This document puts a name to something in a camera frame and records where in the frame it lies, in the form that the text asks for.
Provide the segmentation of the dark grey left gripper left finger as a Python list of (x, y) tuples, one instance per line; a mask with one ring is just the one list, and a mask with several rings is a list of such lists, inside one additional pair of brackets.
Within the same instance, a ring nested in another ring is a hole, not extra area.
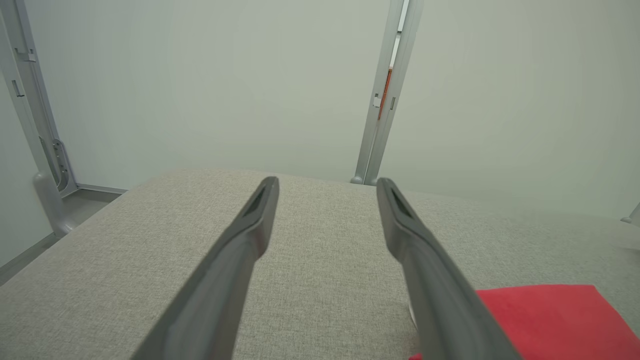
[(256, 262), (268, 249), (280, 184), (265, 177), (147, 334), (133, 360), (230, 360)]

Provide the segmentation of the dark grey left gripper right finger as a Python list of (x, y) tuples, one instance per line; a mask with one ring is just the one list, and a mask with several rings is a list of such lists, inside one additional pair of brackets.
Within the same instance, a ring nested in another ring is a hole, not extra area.
[(391, 178), (376, 194), (386, 246), (402, 266), (425, 360), (519, 360), (521, 354)]

